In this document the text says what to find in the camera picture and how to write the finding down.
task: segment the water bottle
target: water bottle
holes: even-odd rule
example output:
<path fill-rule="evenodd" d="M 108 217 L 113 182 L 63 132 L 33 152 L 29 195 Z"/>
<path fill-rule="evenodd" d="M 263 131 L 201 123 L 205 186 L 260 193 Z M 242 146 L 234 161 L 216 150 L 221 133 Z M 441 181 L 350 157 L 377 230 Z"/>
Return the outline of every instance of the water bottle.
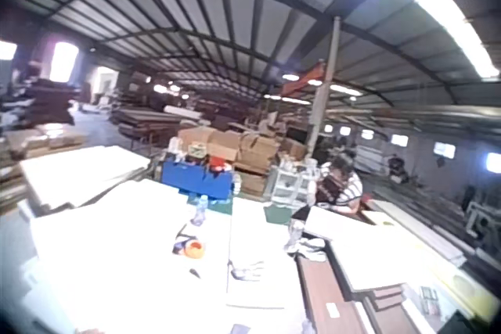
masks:
<path fill-rule="evenodd" d="M 202 195 L 198 200 L 198 204 L 196 205 L 195 217 L 191 220 L 191 223 L 194 226 L 201 226 L 203 224 L 203 222 L 205 221 L 205 210 L 207 209 L 208 205 L 208 197 L 206 195 Z"/>

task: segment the plastic bottle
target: plastic bottle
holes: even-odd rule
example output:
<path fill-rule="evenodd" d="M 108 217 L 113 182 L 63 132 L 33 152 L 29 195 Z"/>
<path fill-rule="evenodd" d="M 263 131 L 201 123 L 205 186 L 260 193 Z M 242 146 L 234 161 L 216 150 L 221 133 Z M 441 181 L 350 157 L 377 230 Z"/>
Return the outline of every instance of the plastic bottle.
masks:
<path fill-rule="evenodd" d="M 194 226 L 201 226 L 203 224 L 203 222 L 205 221 L 205 210 L 207 209 L 208 205 L 208 197 L 206 195 L 202 195 L 198 200 L 198 204 L 196 205 L 195 217 L 191 220 L 191 223 Z"/>

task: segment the woman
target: woman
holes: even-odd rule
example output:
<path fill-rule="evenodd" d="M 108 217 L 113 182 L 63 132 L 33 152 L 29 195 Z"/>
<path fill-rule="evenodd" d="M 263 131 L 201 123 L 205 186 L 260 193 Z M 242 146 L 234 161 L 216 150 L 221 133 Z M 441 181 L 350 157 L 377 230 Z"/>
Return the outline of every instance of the woman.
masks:
<path fill-rule="evenodd" d="M 362 182 L 355 173 L 355 154 L 345 150 L 322 165 L 322 178 L 308 187 L 308 205 L 292 215 L 292 219 L 306 221 L 310 207 L 343 214 L 355 214 L 360 208 Z"/>

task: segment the dark hair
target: dark hair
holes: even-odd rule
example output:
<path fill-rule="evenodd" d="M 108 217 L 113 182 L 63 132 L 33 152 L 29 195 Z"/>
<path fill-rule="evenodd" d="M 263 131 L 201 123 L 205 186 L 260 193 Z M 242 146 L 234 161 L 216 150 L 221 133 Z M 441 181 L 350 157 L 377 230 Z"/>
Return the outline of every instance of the dark hair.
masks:
<path fill-rule="evenodd" d="M 331 170 L 340 170 L 343 178 L 348 179 L 355 169 L 355 156 L 351 150 L 345 150 L 337 154 L 330 161 Z"/>

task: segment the wall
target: wall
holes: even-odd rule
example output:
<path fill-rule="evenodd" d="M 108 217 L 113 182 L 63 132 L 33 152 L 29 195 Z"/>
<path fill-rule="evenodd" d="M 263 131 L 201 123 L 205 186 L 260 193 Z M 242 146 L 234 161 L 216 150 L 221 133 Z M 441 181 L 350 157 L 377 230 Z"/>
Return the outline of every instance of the wall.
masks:
<path fill-rule="evenodd" d="M 336 125 L 333 135 L 339 136 L 340 125 Z M 385 156 L 393 153 L 405 161 L 405 168 L 410 175 L 417 175 L 418 182 L 426 185 L 433 191 L 444 197 L 460 202 L 463 198 L 464 189 L 473 185 L 478 189 L 488 188 L 489 194 L 497 190 L 501 176 L 493 174 L 485 168 L 487 153 L 501 153 L 501 149 L 486 142 L 473 142 L 463 138 L 447 135 L 424 134 L 418 132 L 405 132 L 403 130 L 385 129 L 390 137 L 393 134 L 407 135 L 409 142 L 407 147 L 402 148 L 393 145 L 375 136 L 372 140 L 365 140 L 360 136 L 362 129 L 356 131 L 351 127 L 350 141 L 353 139 L 358 145 L 382 151 Z M 445 158 L 445 166 L 437 166 L 438 156 L 433 153 L 436 142 L 445 142 L 456 147 L 456 155 L 453 160 Z"/>

